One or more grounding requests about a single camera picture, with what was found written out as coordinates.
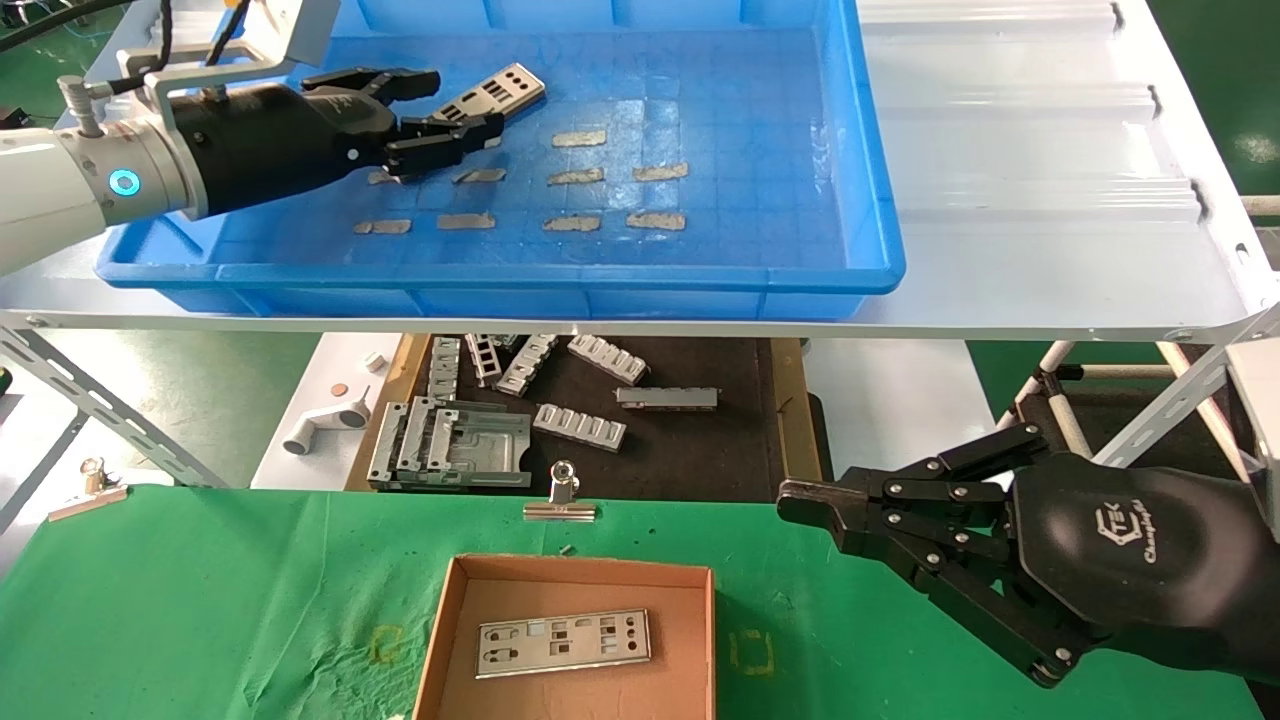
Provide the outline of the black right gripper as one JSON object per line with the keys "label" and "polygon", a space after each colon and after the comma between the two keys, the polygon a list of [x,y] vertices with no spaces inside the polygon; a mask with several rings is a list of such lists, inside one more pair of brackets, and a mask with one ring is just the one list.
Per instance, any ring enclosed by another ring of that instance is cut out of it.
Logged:
{"label": "black right gripper", "polygon": [[[1276,684],[1279,547],[1252,491],[1073,454],[1028,468],[1048,454],[1039,427],[1016,424],[897,470],[786,480],[778,515],[882,562],[1043,688],[1075,669],[1088,635],[1166,667]],[[1011,492],[998,483],[1023,468]],[[1006,536],[978,532],[1006,520],[1011,497],[1021,569],[1079,623],[1014,570]]]}

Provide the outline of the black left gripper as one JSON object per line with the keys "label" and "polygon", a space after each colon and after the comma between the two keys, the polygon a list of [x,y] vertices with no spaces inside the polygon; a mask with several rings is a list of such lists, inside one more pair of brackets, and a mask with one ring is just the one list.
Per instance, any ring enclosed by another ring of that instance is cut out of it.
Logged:
{"label": "black left gripper", "polygon": [[232,90],[221,101],[204,95],[172,102],[186,141],[204,209],[216,217],[305,193],[380,165],[396,181],[457,167],[500,138],[506,115],[486,111],[449,120],[401,118],[387,106],[434,96],[438,70],[351,67],[301,81]]}

